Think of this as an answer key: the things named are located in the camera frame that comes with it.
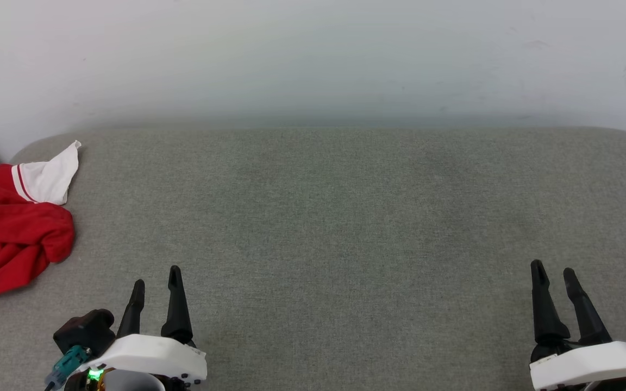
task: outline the red and white clothing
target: red and white clothing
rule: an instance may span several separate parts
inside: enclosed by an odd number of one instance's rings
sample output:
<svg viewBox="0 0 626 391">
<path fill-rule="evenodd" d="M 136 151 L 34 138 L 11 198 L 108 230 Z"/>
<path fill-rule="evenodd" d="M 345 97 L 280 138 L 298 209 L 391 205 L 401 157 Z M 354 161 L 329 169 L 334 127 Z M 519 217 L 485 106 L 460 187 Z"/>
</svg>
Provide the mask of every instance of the red and white clothing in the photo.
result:
<svg viewBox="0 0 626 391">
<path fill-rule="evenodd" d="M 0 164 L 0 293 L 23 287 L 67 258 L 72 215 L 60 205 L 79 168 L 79 141 L 50 161 Z"/>
</svg>

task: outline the teal connector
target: teal connector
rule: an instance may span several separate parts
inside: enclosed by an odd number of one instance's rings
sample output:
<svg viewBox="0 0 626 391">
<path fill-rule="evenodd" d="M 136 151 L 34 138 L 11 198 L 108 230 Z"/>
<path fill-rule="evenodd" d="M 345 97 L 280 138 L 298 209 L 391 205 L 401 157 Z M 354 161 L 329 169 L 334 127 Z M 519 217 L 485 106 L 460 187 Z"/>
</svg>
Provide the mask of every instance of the teal connector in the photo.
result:
<svg viewBox="0 0 626 391">
<path fill-rule="evenodd" d="M 77 345 L 73 346 L 67 354 L 57 361 L 52 367 L 52 372 L 45 378 L 45 391 L 57 391 L 64 386 L 67 378 L 77 370 L 90 357 L 90 349 Z"/>
</svg>

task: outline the red cloth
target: red cloth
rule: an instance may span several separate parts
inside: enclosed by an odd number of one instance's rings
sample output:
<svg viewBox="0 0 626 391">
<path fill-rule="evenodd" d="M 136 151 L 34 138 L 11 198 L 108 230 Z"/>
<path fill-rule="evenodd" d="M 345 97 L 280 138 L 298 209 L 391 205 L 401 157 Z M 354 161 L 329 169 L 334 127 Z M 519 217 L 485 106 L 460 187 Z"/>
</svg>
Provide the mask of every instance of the red cloth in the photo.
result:
<svg viewBox="0 0 626 391">
<path fill-rule="evenodd" d="M 14 185 L 12 166 L 0 164 L 0 293 L 23 287 L 50 262 L 69 256 L 72 215 L 51 203 L 31 203 Z"/>
</svg>

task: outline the red stripe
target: red stripe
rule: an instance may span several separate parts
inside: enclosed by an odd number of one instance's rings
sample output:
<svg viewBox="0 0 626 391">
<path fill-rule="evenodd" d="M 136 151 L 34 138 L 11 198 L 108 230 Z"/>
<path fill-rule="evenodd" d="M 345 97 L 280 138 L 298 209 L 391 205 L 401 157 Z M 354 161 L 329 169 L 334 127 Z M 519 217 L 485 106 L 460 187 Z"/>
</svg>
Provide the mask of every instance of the red stripe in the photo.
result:
<svg viewBox="0 0 626 391">
<path fill-rule="evenodd" d="M 16 169 L 18 170 L 18 180 L 21 183 L 21 188 L 23 189 L 23 192 L 26 194 L 28 198 L 32 199 L 34 203 L 37 203 L 35 198 L 30 197 L 30 194 L 28 194 L 28 192 L 26 191 L 26 186 L 23 184 L 23 176 L 21 175 L 21 165 L 19 164 L 18 166 L 16 166 Z"/>
</svg>

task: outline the white backdrop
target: white backdrop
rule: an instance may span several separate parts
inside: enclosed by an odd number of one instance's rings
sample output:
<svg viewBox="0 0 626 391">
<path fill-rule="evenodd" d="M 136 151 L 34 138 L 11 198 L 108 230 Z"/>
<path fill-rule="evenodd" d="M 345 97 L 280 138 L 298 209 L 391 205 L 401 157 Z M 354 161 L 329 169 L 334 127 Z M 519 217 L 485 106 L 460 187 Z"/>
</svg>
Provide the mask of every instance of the white backdrop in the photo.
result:
<svg viewBox="0 0 626 391">
<path fill-rule="evenodd" d="M 0 157 L 199 123 L 626 129 L 626 2 L 0 0 Z"/>
</svg>

